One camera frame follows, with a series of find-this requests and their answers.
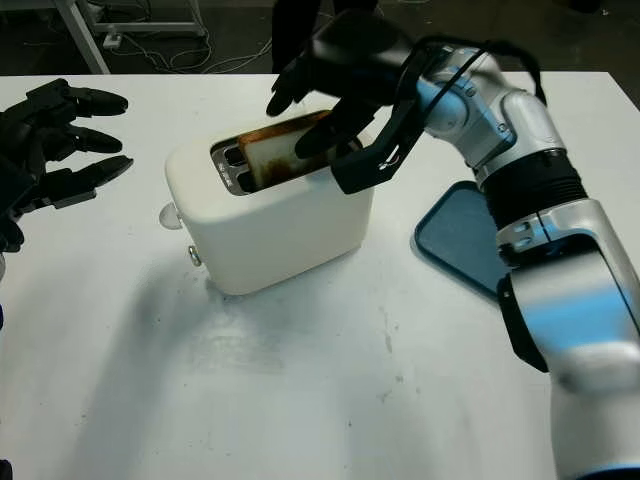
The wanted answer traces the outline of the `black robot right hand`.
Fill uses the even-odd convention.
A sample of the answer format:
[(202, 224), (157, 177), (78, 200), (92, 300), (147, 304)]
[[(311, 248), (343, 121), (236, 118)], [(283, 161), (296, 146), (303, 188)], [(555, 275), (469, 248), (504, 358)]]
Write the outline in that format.
[(267, 114), (275, 117), (313, 92), (338, 99), (296, 143), (308, 158), (354, 139), (383, 106), (394, 103), (412, 40), (364, 10), (344, 11), (314, 34), (279, 74)]

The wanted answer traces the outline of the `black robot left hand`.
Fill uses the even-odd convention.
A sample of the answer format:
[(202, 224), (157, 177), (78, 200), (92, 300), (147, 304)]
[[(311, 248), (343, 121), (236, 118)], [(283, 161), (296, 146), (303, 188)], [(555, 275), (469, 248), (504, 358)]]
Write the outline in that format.
[[(133, 164), (115, 137), (76, 126), (78, 118), (117, 116), (128, 100), (118, 94), (72, 87), (56, 79), (26, 93), (26, 99), (1, 112), (1, 252), (18, 252), (24, 243), (19, 219), (34, 210), (62, 209), (96, 197), (96, 189)], [(78, 171), (49, 171), (76, 152), (108, 157)]]

